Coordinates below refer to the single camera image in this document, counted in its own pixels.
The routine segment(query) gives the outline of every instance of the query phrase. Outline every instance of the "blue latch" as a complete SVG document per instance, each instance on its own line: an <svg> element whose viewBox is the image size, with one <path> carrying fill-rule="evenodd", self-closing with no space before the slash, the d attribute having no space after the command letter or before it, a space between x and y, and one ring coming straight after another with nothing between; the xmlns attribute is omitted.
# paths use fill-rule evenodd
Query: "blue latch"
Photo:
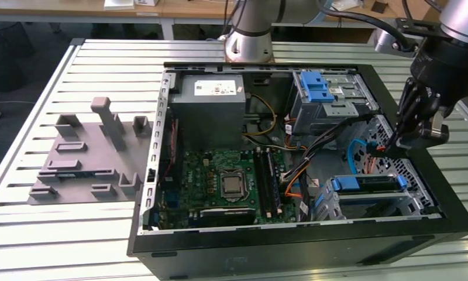
<svg viewBox="0 0 468 281"><path fill-rule="evenodd" d="M328 82L320 75L320 72L302 71L301 86L309 95L310 102L333 102L334 96L328 92Z"/></svg>
<svg viewBox="0 0 468 281"><path fill-rule="evenodd" d="M400 190L404 190L406 187L406 180L401 174L397 176L397 182L398 182Z"/></svg>
<svg viewBox="0 0 468 281"><path fill-rule="evenodd" d="M338 189L336 190L336 186L333 185L334 191L360 190L356 177L336 177L334 182L337 183L336 185L338 186Z"/></svg>

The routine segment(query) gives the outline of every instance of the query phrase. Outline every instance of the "blue cable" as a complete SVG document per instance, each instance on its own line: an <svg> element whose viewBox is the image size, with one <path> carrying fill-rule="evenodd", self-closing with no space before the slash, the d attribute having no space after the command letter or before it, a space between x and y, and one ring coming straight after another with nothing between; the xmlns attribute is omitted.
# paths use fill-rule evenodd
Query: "blue cable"
<svg viewBox="0 0 468 281"><path fill-rule="evenodd" d="M365 142L360 139L353 139L350 144L348 145L348 149L346 149L346 160L348 160L348 166L350 167L350 173L356 174L357 173L357 169L356 166L353 165L353 144L358 143L361 145L366 145Z"/></svg>

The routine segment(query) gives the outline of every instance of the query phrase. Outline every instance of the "white label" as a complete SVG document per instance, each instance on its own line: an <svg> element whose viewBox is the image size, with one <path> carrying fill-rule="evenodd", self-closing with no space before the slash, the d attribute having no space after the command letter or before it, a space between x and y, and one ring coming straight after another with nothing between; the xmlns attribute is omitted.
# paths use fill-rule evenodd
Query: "white label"
<svg viewBox="0 0 468 281"><path fill-rule="evenodd" d="M309 206L306 206L306 204L302 201L300 202L300 210L305 213L305 215L308 215Z"/></svg>
<svg viewBox="0 0 468 281"><path fill-rule="evenodd" d="M292 125L286 124L286 125L284 126L284 129L285 129L285 131L286 131L286 134L290 135L290 134L292 134L292 131L293 131Z"/></svg>
<svg viewBox="0 0 468 281"><path fill-rule="evenodd" d="M137 13L137 16L158 16L157 13Z"/></svg>
<svg viewBox="0 0 468 281"><path fill-rule="evenodd" d="M332 94L342 94L341 88L329 88Z"/></svg>
<svg viewBox="0 0 468 281"><path fill-rule="evenodd" d="M194 95L236 95L234 80L198 80Z"/></svg>

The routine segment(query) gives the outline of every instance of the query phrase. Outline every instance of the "floor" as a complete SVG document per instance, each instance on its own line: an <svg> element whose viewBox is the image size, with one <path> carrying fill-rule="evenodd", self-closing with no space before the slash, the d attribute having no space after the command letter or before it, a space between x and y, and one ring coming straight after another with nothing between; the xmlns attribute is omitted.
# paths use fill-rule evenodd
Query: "floor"
<svg viewBox="0 0 468 281"><path fill-rule="evenodd" d="M50 75L57 67L58 61L68 48L72 38L90 38L92 24L89 23L64 23L61 32L53 34L46 23L24 24L26 34L34 47L34 54L17 61L22 72L26 75L26 85L11 92L0 92L0 102L26 101L34 102L44 90ZM220 26L174 26L177 40L197 40L214 38L221 32ZM136 38L162 38L158 25L136 25ZM97 35L105 39L124 39L125 34L121 25L109 25L104 35ZM369 37L368 30L317 29L317 28L278 28L273 33L273 40L293 42L346 42L354 37L356 42L366 42ZM7 102L0 103L2 116L0 118L0 162L7 151L17 132L22 126L25 118L33 104Z"/></svg>

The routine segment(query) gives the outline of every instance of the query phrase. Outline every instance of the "yellow cable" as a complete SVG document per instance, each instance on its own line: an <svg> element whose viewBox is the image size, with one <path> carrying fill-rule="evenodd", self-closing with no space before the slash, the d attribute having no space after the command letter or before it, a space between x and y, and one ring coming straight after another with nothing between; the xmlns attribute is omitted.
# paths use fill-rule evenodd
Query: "yellow cable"
<svg viewBox="0 0 468 281"><path fill-rule="evenodd" d="M244 133L242 136L261 136L265 135L269 131L272 131L273 127L276 126L276 113L273 112L272 107L269 106L269 104L266 103L266 101L260 98L258 95L252 94L253 97L256 97L257 99L260 99L260 101L262 102L262 104L268 107L268 109L270 110L272 113L272 125L270 128L268 128L266 130L261 131L261 132L253 132L253 133Z"/></svg>

